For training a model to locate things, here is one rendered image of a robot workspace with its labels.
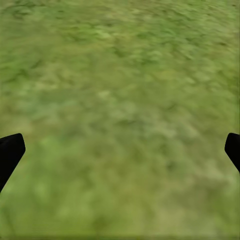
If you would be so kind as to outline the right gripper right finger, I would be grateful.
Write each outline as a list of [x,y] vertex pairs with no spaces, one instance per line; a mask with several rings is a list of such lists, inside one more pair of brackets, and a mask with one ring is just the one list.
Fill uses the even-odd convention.
[[227,137],[224,149],[240,172],[240,134],[231,132]]

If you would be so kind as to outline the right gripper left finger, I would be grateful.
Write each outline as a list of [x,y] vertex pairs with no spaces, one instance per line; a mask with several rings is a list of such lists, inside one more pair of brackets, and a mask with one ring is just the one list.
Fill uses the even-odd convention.
[[26,151],[21,133],[0,138],[0,192]]

